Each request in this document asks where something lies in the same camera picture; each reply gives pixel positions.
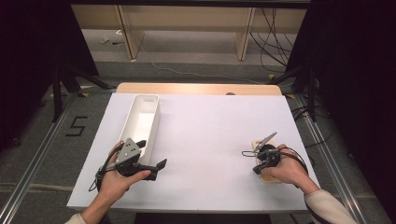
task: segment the aluminum rail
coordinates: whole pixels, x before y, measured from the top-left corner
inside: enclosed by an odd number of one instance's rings
[[[59,131],[59,128],[64,122],[64,118],[67,114],[68,109],[70,108],[70,105],[76,100],[76,98],[76,93],[69,93],[67,95],[64,101],[64,112],[60,115],[56,122],[53,122],[51,124],[49,131],[47,132],[43,142],[35,153],[35,156],[32,158],[32,161],[27,167],[21,180],[18,182],[11,196],[8,198],[7,202],[3,206],[0,214],[0,223],[8,224],[11,222],[12,218],[14,218],[24,196],[26,195],[27,190],[29,189],[30,184],[35,179],[35,175],[37,174],[41,164],[46,158],[48,151],[50,150],[50,146],[57,132]]]
[[[306,106],[303,96],[297,95],[297,102],[299,106]],[[346,180],[343,177],[343,174],[337,165],[337,162],[334,159],[329,147],[327,146],[326,142],[324,142],[323,135],[318,127],[318,125],[312,121],[311,118],[305,117],[304,118],[306,125],[309,128],[309,131],[312,134],[312,137],[315,139],[315,142],[318,144],[318,150],[324,163],[326,164],[327,169],[332,177],[332,181],[335,187],[340,194],[341,199],[343,200],[344,206],[346,210],[351,214],[355,220],[362,224],[366,224],[367,220],[365,219],[361,207],[359,206],[358,201],[356,200],[355,196],[352,193],[349,185],[347,184]]]

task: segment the black panel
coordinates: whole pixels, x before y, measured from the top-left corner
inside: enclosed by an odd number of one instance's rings
[[[338,24],[320,91],[363,175],[396,222],[395,6],[360,2]]]
[[[70,63],[90,76],[98,72],[69,5],[3,1],[0,21],[1,149],[18,137],[56,67]]]

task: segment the gray floor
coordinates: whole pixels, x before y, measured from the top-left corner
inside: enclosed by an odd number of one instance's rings
[[[254,84],[267,83],[268,75],[274,74],[277,77],[281,74],[269,72],[262,67],[261,51],[252,39],[247,48],[246,59],[243,62],[237,61],[233,34],[147,32],[138,58],[130,62],[124,45],[117,44],[123,39],[121,35],[116,35],[116,31],[84,30],[83,33],[92,51],[92,57],[96,61],[100,78],[108,84],[117,85],[123,81]],[[100,43],[103,36],[109,38],[105,44]],[[279,41],[282,46],[291,49],[289,42],[281,37],[283,36],[279,37]],[[295,35],[288,37],[293,41]],[[276,49],[269,48],[269,50],[277,54],[276,57],[280,59]],[[267,56],[262,57],[262,62],[276,71],[284,69]],[[84,87],[92,85],[83,79],[79,82]],[[280,84],[283,93],[291,93],[291,82],[292,79]],[[91,91],[88,96],[64,97],[64,99],[73,99],[73,102],[12,223],[62,223],[76,212],[66,207],[67,200],[111,95],[111,92],[96,88],[89,90]],[[10,147],[1,152],[0,204],[4,204],[11,195],[15,184],[21,179],[52,125],[51,89],[44,96],[43,102],[44,105],[37,107],[21,133],[21,146]],[[299,106],[296,99],[288,98],[288,103],[290,110]],[[320,97],[317,99],[317,105],[322,105]],[[333,125],[331,116],[327,114],[326,109],[318,108],[316,112],[317,125],[325,138],[330,137],[326,144],[336,158],[347,185],[359,202],[367,223],[391,223],[359,167],[347,156],[347,147]],[[81,136],[69,137],[68,134],[78,132],[70,129],[76,117],[84,117],[78,119],[78,125],[85,126],[85,129]],[[296,125],[304,145],[315,144],[306,121],[298,119]],[[307,147],[306,150],[315,161],[314,170],[321,187],[341,201],[340,193],[333,183],[318,146]],[[112,211],[110,216],[114,223],[134,223],[133,213]],[[306,212],[293,214],[293,217],[298,223],[310,222]],[[274,224],[293,223],[289,214],[272,214],[271,219]]]

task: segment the wooden edge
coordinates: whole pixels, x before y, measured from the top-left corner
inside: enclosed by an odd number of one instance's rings
[[[282,95],[276,85],[123,82],[116,93]]]

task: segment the white board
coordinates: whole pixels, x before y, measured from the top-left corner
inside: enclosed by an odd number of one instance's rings
[[[113,208],[145,212],[277,213],[306,210],[293,185],[263,184],[254,174],[252,140],[277,132],[274,141],[299,152],[318,183],[289,106],[283,96],[167,95],[151,165],[168,159],[156,181],[133,185]],[[134,94],[114,93],[68,207],[87,207],[97,169],[117,143]]]

